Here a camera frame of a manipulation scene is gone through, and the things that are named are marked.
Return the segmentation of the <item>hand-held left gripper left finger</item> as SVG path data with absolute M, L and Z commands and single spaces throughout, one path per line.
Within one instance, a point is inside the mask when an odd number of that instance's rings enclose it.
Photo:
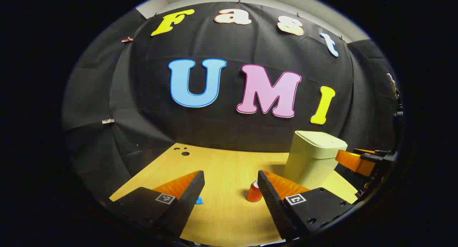
M 179 238 L 205 185 L 197 170 L 154 189 L 138 187 L 116 201 L 108 211 L 147 237 Z

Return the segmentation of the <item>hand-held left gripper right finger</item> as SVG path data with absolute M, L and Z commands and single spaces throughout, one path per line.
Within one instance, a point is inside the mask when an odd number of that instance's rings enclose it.
M 309 190 L 265 170 L 259 170 L 257 183 L 277 231 L 285 240 L 310 235 L 354 206 L 324 187 Z

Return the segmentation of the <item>orange pop can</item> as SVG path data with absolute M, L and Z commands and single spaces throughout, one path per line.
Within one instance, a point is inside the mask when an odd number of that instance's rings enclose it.
M 250 185 L 248 192 L 247 192 L 246 199 L 247 201 L 253 202 L 253 203 L 258 202 L 262 199 L 262 192 L 259 188 L 258 180 L 255 180 Z

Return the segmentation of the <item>green desktop garbage bin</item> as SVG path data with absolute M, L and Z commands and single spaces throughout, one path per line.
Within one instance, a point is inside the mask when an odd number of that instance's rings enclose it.
M 324 132 L 295 131 L 282 176 L 310 190 L 320 187 L 337 167 L 347 143 Z

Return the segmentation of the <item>wooden desktop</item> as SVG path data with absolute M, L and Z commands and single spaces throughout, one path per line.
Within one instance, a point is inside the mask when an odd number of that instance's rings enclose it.
M 281 237 L 264 200 L 246 195 L 259 170 L 281 175 L 288 153 L 240 152 L 175 143 L 111 196 L 116 201 L 138 187 L 154 189 L 201 170 L 205 185 L 182 231 L 190 242 L 247 247 L 279 242 Z

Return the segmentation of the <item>black backdrop cloth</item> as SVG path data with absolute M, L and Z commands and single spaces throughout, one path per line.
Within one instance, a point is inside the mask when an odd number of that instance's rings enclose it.
M 98 35 L 70 73 L 62 111 L 70 161 L 98 202 L 175 143 L 284 153 L 295 131 L 319 131 L 349 149 L 392 148 L 398 104 L 388 58 L 372 40 L 345 43 L 304 17 L 303 36 L 282 32 L 283 15 L 291 17 L 236 2 L 148 19 L 133 10 Z M 263 66 L 273 84 L 286 71 L 302 77 L 294 117 L 276 117 L 272 105 L 237 112 L 246 64 Z

